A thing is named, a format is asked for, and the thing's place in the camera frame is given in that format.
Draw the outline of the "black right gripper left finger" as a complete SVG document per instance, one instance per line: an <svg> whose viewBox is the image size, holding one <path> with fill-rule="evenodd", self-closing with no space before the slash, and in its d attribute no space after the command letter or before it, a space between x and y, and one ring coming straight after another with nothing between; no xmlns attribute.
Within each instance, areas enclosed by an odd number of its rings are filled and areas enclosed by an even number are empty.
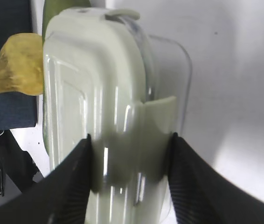
<svg viewBox="0 0 264 224"><path fill-rule="evenodd" d="M91 136L46 178L0 207L0 224L83 224L91 182Z"/></svg>

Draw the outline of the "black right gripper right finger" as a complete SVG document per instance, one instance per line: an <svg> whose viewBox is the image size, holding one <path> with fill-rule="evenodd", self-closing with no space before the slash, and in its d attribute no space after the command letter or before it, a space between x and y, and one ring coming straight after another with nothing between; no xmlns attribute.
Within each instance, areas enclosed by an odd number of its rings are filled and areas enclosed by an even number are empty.
<svg viewBox="0 0 264 224"><path fill-rule="evenodd" d="M179 224L264 224L264 203L218 174L177 133L168 145L168 182Z"/></svg>

